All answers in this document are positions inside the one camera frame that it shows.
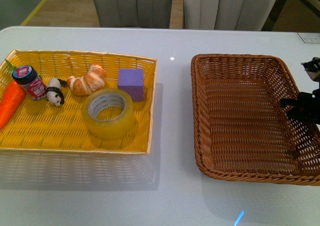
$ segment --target panda figurine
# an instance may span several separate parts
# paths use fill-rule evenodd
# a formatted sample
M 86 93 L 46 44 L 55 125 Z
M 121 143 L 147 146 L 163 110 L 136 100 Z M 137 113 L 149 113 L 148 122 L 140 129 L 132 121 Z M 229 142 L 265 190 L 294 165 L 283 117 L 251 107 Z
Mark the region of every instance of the panda figurine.
M 49 101 L 53 105 L 56 105 L 57 107 L 59 107 L 60 105 L 63 105 L 63 103 L 65 103 L 65 97 L 61 91 L 61 87 L 66 87 L 66 86 L 67 86 L 66 81 L 56 77 L 51 78 L 48 82 L 48 85 L 45 91 L 47 101 Z

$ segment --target white table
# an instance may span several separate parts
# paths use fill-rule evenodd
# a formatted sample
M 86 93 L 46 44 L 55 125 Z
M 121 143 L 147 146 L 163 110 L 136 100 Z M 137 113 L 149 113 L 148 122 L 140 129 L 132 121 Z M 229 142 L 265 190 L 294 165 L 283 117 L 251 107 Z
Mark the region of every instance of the white table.
M 0 154 L 0 225 L 319 225 L 320 187 L 227 182 L 197 168 L 190 63 L 200 53 L 264 54 L 288 65 L 301 91 L 318 84 L 301 62 L 320 44 L 296 33 L 13 27 L 13 49 L 80 50 L 158 59 L 148 156 Z

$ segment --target wooden floor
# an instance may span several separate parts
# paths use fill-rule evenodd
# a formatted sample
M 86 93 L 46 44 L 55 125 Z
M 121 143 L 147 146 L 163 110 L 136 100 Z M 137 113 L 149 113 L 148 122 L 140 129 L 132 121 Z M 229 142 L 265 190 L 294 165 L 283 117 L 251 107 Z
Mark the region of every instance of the wooden floor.
M 26 26 L 99 27 L 94 0 L 46 0 Z M 183 26 L 183 0 L 173 0 L 171 29 Z

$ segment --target jar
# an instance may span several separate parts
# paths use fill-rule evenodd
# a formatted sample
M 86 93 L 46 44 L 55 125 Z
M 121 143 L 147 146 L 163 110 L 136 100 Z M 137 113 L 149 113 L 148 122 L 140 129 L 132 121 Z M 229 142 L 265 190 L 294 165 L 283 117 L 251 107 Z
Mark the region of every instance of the jar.
M 29 65 L 23 65 L 14 70 L 12 78 L 23 87 L 33 100 L 46 97 L 46 85 L 36 70 Z

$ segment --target purple block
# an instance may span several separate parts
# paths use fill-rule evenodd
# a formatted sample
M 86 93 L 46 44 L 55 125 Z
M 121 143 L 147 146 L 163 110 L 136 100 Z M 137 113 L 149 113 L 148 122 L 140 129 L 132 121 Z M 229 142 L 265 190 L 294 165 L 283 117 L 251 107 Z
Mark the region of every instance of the purple block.
M 119 69 L 118 88 L 127 92 L 133 101 L 143 101 L 144 70 Z

